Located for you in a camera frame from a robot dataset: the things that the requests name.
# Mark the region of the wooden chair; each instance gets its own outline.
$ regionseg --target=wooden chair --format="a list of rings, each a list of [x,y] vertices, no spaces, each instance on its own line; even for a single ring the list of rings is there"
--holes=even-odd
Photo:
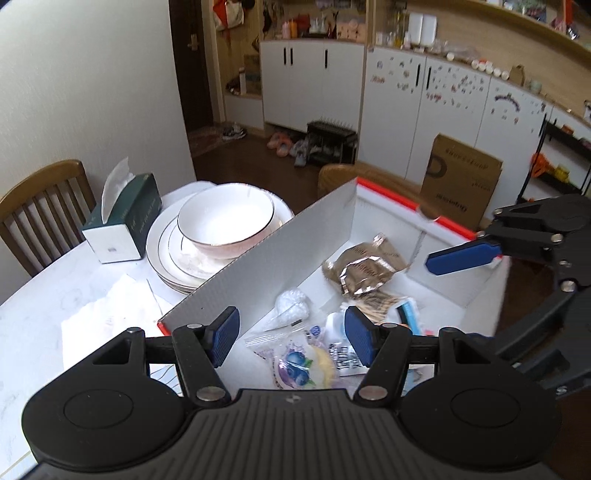
[[[381,168],[359,161],[354,165],[333,163],[322,167],[318,175],[318,198],[336,190],[355,177],[362,177],[372,181],[418,203],[423,214],[429,218],[440,216],[439,209],[421,197],[421,187],[419,185]]]
[[[80,225],[86,222],[86,215],[70,183],[73,180],[76,180],[77,190],[91,212],[96,201],[79,160],[62,160],[43,167],[12,188],[0,200],[0,237],[32,277],[64,255],[67,247],[70,250],[83,241],[80,228],[72,217],[72,208]],[[69,205],[64,193],[69,198]],[[19,243],[13,234],[17,229],[40,268],[25,253],[24,245],[21,246],[22,240]]]

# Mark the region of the white wall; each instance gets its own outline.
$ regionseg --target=white wall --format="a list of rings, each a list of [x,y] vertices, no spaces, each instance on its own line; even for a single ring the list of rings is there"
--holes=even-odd
[[[78,158],[95,196],[129,156],[161,194],[194,180],[167,0],[12,0],[0,10],[0,196]],[[0,302],[28,275],[0,241]]]

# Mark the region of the white paper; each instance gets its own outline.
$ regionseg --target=white paper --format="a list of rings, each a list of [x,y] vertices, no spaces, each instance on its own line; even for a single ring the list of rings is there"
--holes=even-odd
[[[156,298],[146,280],[123,275],[99,300],[88,303],[61,323],[64,369],[68,369],[128,327],[140,327],[146,337],[162,336],[157,322],[172,305]]]
[[[125,188],[125,186],[134,178],[134,174],[129,172],[129,157],[125,157],[121,160],[105,181],[105,187],[103,188],[103,195],[100,198],[100,216],[103,220],[103,224],[109,219],[109,215],[113,210],[115,202],[119,195]]]

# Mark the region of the slipper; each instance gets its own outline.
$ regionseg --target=slipper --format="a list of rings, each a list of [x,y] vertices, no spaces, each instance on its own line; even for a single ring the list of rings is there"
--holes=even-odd
[[[280,132],[275,132],[274,134],[272,134],[271,138],[267,143],[267,148],[275,150],[277,147],[279,147],[279,142],[281,141],[282,136],[283,134]]]
[[[277,147],[277,156],[282,158],[288,156],[292,145],[293,142],[290,140],[290,138],[284,135],[281,139],[279,147]]]

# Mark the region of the foil packet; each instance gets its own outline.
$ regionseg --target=foil packet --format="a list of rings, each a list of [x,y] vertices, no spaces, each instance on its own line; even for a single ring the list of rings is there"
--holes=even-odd
[[[379,233],[372,242],[348,248],[335,262],[324,262],[322,273],[340,284],[344,295],[356,298],[377,290],[407,266],[390,241]]]

